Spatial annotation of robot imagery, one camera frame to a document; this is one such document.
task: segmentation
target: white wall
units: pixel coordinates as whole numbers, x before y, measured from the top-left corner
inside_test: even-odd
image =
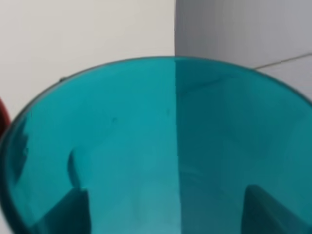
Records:
[[[0,0],[0,98],[11,118],[61,77],[173,55],[174,7],[174,0]]]
[[[312,51],[311,0],[178,0],[176,54],[257,67]]]

